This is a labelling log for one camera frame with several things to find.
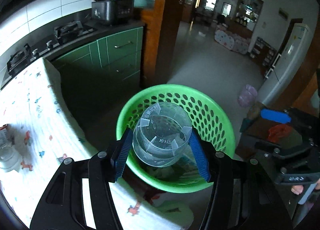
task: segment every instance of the patterned white cloth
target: patterned white cloth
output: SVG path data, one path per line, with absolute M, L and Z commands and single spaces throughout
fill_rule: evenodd
M 38 201 L 63 159 L 89 159 L 97 150 L 86 141 L 63 100 L 59 72 L 43 58 L 0 92 L 0 125 L 7 123 L 23 162 L 19 172 L 0 170 L 0 189 L 29 227 Z M 193 221 L 185 205 L 158 210 L 138 197 L 122 178 L 110 183 L 110 188 L 124 229 L 187 229 Z M 85 208 L 90 207 L 88 191 L 84 191 L 83 199 Z M 87 225 L 94 226 L 90 212 L 85 210 Z

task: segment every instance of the tiled floor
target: tiled floor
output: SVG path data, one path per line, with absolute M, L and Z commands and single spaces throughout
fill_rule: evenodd
M 181 22 L 168 83 L 183 84 L 210 96 L 229 117 L 239 141 L 239 129 L 248 108 L 237 98 L 244 85 L 257 90 L 263 84 L 258 66 L 248 56 L 228 50 L 214 40 L 214 30 Z

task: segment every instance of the stove knob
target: stove knob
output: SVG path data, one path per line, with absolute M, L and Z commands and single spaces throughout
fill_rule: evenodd
M 33 56 L 38 55 L 38 49 L 37 49 L 37 48 L 36 48 L 35 50 L 33 50 L 32 55 L 33 55 Z
M 49 40 L 46 44 L 47 44 L 47 49 L 51 50 L 53 48 L 52 40 Z

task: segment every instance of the stove burner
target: stove burner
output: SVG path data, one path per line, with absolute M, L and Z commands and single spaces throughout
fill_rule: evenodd
M 54 35 L 61 45 L 82 35 L 83 30 L 84 29 L 80 21 L 73 21 L 64 26 L 55 27 Z
M 31 48 L 28 44 L 25 44 L 23 50 L 11 55 L 9 61 L 7 62 L 9 75 L 16 75 L 22 71 L 27 65 L 30 64 L 31 58 Z

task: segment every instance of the drawer handle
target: drawer handle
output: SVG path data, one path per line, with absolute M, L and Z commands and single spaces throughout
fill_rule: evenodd
M 130 44 L 132 44 L 132 42 L 131 42 L 131 41 L 128 41 L 128 43 L 126 43 L 126 44 L 124 44 L 124 45 L 121 45 L 121 46 L 115 46 L 115 48 L 121 48 L 121 47 L 124 47 L 124 46 L 126 46 L 126 45 L 130 45 Z

